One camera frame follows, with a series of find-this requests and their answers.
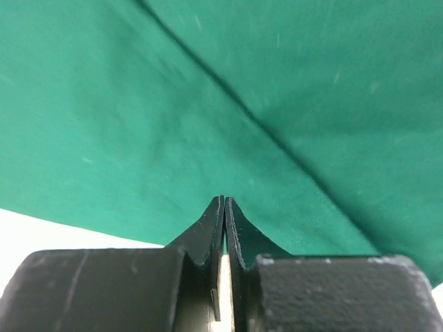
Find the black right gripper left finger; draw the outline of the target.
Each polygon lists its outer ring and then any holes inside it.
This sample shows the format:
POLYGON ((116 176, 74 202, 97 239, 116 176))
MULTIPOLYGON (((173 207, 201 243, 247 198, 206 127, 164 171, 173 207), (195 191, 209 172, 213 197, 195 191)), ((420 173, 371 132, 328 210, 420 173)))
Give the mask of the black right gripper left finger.
POLYGON ((1 298, 2 331, 209 331, 221 317, 224 197, 163 248, 41 250, 1 298))

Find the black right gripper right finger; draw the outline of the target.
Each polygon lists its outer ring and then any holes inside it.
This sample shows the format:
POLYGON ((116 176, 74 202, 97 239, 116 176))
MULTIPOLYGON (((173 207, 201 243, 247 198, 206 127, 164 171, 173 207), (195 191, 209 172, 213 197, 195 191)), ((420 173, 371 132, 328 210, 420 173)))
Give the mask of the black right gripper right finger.
POLYGON ((441 331, 423 272, 408 258, 298 256, 232 198, 225 229, 236 331, 441 331))

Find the dark green surgical cloth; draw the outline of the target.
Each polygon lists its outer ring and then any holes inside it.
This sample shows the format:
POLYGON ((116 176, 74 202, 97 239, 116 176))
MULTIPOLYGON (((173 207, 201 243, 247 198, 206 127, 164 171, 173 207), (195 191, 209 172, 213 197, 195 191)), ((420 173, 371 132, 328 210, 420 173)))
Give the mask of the dark green surgical cloth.
POLYGON ((442 257, 441 1, 2 1, 1 206, 442 257))

